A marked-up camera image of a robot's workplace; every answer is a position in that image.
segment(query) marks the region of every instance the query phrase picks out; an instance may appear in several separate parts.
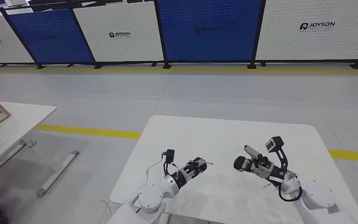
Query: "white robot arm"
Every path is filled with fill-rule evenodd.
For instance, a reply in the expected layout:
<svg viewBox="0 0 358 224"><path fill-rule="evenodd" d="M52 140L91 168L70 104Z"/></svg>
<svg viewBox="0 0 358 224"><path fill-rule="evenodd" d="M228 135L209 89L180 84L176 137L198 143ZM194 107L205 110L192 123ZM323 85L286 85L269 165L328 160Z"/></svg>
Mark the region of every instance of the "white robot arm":
<svg viewBox="0 0 358 224"><path fill-rule="evenodd" d="M282 150L283 145L279 136L271 138L265 144L268 152L276 152L278 155L280 168L250 146L245 146L244 150L251 159L239 156L234 162L234 168L240 172L254 173L276 186L282 200L294 203L304 224L357 224L335 199L330 188L316 180L300 183L297 175L287 169L288 160ZM315 209L327 209L328 214L316 214L313 212Z"/></svg>
<svg viewBox="0 0 358 224"><path fill-rule="evenodd" d="M204 172L207 168L206 161L196 158L188 162L183 168L173 174L169 174L167 164L173 161L174 151L168 150L164 163L164 174L157 184L146 184L141 187L133 197L124 202L118 211L110 218L108 224L155 224L166 209L164 198L174 198L179 190L192 178ZM139 200L140 208L134 207Z"/></svg>

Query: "black cable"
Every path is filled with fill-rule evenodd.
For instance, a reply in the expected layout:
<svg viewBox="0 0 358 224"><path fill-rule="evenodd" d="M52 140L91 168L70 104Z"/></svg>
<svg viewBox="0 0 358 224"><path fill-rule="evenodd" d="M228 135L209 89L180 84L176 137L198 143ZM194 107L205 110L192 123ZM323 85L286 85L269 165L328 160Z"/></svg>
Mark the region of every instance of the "black cable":
<svg viewBox="0 0 358 224"><path fill-rule="evenodd" d="M299 181L298 181L298 184L299 184L299 186L300 186L300 187L299 187L300 192L299 192L297 198L294 198L294 199L285 199L285 198L283 198L283 197L282 197L282 194L281 194L281 185L279 185L279 196L280 196L280 198L281 198L283 201L285 201L285 202L294 202L294 201L300 199L300 197L302 196L302 188L301 188L301 183L300 183Z"/></svg>
<svg viewBox="0 0 358 224"><path fill-rule="evenodd" d="M164 162L163 164L163 170L164 170L164 175L168 175L169 172L168 172L168 163Z"/></svg>

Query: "pegboard panel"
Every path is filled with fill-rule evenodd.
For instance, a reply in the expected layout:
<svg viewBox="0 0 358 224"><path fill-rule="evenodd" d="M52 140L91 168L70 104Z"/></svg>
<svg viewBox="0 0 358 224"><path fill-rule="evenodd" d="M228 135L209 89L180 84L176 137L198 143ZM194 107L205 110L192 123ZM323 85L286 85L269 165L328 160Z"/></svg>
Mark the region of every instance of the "pegboard panel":
<svg viewBox="0 0 358 224"><path fill-rule="evenodd" d="M93 62L70 10L9 15L39 63Z"/></svg>
<svg viewBox="0 0 358 224"><path fill-rule="evenodd" d="M0 16L0 63L33 63L10 25Z"/></svg>
<svg viewBox="0 0 358 224"><path fill-rule="evenodd" d="M163 60L154 2L74 10L97 62Z"/></svg>
<svg viewBox="0 0 358 224"><path fill-rule="evenodd" d="M357 8L357 0L267 0L256 59L357 59Z"/></svg>
<svg viewBox="0 0 358 224"><path fill-rule="evenodd" d="M261 0L160 0L168 60L250 60Z"/></svg>

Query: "white table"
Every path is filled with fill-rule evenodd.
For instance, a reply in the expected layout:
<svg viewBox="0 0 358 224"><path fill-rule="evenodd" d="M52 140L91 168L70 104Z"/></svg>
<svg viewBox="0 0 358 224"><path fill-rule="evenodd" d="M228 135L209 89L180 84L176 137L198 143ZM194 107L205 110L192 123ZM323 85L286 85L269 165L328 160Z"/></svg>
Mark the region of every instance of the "white table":
<svg viewBox="0 0 358 224"><path fill-rule="evenodd" d="M234 160L250 145L280 166L275 153L267 153L264 144L281 136L289 169L301 180L317 179L330 186L336 198L358 220L358 206L330 157L317 130L310 125L243 122L153 116L138 140L117 184L111 201L123 203L141 184L145 171L160 160L160 153L175 150L174 163L181 167L199 156L214 165L190 180L175 197L167 199L166 213L226 224L302 223L292 203L282 201L277 191L263 188L268 182L233 168ZM149 183L161 179L163 166L149 172Z"/></svg>
<svg viewBox="0 0 358 224"><path fill-rule="evenodd" d="M2 105L11 114L11 117L0 123L0 166L2 166L25 145L28 145L30 148L36 147L36 141L31 139L24 141L22 138L30 130L34 129L41 121L52 114L56 110L56 107L17 104L12 102L0 102L0 105ZM46 193L52 183L55 182L58 176L77 154L78 151L73 151L59 168L51 167L55 172L37 192L38 197L42 197Z"/></svg>

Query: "yellow floor line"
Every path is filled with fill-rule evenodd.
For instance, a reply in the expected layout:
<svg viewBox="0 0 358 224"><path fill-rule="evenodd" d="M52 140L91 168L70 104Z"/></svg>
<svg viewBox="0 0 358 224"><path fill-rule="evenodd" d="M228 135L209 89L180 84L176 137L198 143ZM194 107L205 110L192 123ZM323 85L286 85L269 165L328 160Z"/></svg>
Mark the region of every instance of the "yellow floor line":
<svg viewBox="0 0 358 224"><path fill-rule="evenodd" d="M339 158L341 160L358 160L358 152L344 151L344 150L329 150L332 158Z"/></svg>
<svg viewBox="0 0 358 224"><path fill-rule="evenodd" d="M86 134L91 136L107 136L115 138L130 138L139 139L141 133L139 132L127 132L123 130L105 130L97 128L79 128L59 125L43 124L38 125L36 130L46 130L50 132L64 132L71 134ZM343 150L328 150L332 158L339 158L342 160L358 160L358 152L355 151L343 151Z"/></svg>
<svg viewBox="0 0 358 224"><path fill-rule="evenodd" d="M90 136L107 136L107 137L116 137L116 138L131 138L139 139L141 133L138 132L126 132L123 130L105 130L97 128L78 128L78 127L68 127L68 126L59 126L59 125L38 125L36 130L47 130L50 132L64 132L72 134L87 134Z"/></svg>
<svg viewBox="0 0 358 224"><path fill-rule="evenodd" d="M243 73L349 73L357 74L358 69L246 69L246 68L171 68L171 69L161 69L161 68L102 68L102 69L92 69L92 68L0 68L1 73L6 72L35 72L35 73L48 73L48 72L243 72Z"/></svg>

